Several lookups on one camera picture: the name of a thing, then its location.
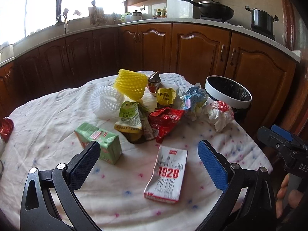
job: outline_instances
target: green juice box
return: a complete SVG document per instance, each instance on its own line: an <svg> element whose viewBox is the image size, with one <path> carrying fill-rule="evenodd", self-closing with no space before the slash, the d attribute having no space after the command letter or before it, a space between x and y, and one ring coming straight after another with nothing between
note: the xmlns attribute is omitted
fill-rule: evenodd
<svg viewBox="0 0 308 231"><path fill-rule="evenodd" d="M100 144L100 158L110 164L115 164L122 154L119 136L107 130L95 127L87 122L81 124L75 133L85 148L91 141Z"/></svg>

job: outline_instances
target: cabinet handle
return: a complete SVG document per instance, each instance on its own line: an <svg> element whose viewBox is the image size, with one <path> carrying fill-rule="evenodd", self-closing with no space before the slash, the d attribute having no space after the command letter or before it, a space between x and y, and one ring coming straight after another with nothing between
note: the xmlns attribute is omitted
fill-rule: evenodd
<svg viewBox="0 0 308 231"><path fill-rule="evenodd" d="M221 52L220 52L220 61L222 62L222 54L224 52L224 44L221 47Z"/></svg>
<svg viewBox="0 0 308 231"><path fill-rule="evenodd" d="M231 55L231 66L233 66L233 57L234 57L234 53L236 52L236 49L235 48L233 48L233 50L232 50L232 55Z"/></svg>

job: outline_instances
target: white tablecloth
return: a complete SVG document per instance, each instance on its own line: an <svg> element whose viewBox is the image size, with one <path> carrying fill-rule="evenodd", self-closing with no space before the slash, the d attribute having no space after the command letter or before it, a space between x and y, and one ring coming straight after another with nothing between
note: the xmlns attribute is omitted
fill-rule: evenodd
<svg viewBox="0 0 308 231"><path fill-rule="evenodd" d="M272 171L265 155L235 121L216 133L205 119L192 122L183 118L163 142L164 146L188 150L180 201L166 204L145 199L143 190L151 177L159 145L155 140L138 145L127 142L114 130L116 119L102 121L88 105L93 90L111 85L115 77L43 96L10 115L15 127L1 157L5 171L0 181L0 208L15 226L19 227L20 203L29 169L53 169L80 153L82 147L74 130L83 122L118 133L123 150L116 165L99 159L81 189L75 191L102 230L195 230L221 194L198 157L201 140L209 140L229 162L237 162L242 168L264 166ZM180 93L191 86L178 74L161 74L161 79L179 85ZM151 97L146 90L145 102L155 106ZM63 221L69 223L54 191L53 197Z"/></svg>

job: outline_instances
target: pot handle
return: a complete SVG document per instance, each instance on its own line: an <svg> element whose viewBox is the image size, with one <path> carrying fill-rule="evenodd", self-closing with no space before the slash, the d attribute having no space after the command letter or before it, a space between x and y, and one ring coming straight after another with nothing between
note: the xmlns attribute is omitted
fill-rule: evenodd
<svg viewBox="0 0 308 231"><path fill-rule="evenodd" d="M200 8L202 7L201 4L196 3L196 2L193 2L192 0L179 0L179 1L189 2L189 3L191 3L192 5L194 5L194 6L196 6L196 7L200 7Z"/></svg>

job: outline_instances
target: yellow foam fruit net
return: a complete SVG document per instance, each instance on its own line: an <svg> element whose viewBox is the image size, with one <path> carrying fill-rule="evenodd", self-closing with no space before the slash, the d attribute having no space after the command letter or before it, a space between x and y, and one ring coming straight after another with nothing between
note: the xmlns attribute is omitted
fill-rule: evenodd
<svg viewBox="0 0 308 231"><path fill-rule="evenodd" d="M147 83L147 76L145 74L120 69L113 86L130 99L138 101L144 95Z"/></svg>

